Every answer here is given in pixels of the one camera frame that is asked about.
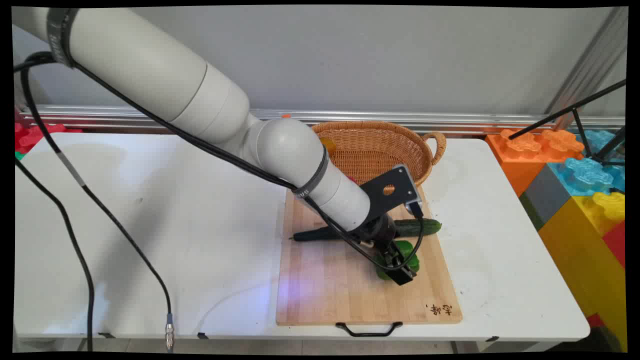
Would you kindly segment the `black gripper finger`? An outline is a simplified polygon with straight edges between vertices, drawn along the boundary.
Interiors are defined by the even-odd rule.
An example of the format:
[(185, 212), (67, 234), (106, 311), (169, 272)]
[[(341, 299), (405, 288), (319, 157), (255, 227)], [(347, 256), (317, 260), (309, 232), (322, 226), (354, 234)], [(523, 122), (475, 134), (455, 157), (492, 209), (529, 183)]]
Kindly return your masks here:
[[(403, 262), (405, 262), (405, 258), (403, 257), (400, 250), (394, 251), (391, 253), (387, 251), (382, 255), (382, 264), (386, 267), (395, 267)], [(393, 270), (385, 270), (382, 269), (382, 280), (384, 281), (393, 281), (396, 285), (402, 286), (413, 281), (415, 278), (415, 273), (411, 271), (411, 269), (405, 264), (402, 268), (393, 269)]]
[(420, 262), (418, 259), (418, 255), (412, 255), (409, 258), (409, 255), (413, 252), (413, 247), (399, 247), (400, 253), (402, 254), (405, 260), (408, 260), (407, 266), (412, 272), (418, 273), (420, 270)]

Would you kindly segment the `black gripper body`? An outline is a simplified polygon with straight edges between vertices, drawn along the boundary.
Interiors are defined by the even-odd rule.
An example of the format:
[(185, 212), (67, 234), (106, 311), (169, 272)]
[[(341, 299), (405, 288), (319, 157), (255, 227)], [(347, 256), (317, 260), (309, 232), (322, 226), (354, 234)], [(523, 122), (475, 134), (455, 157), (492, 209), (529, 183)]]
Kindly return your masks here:
[(395, 237), (396, 226), (388, 214), (371, 219), (356, 229), (356, 239), (359, 244), (378, 252), (387, 252)]

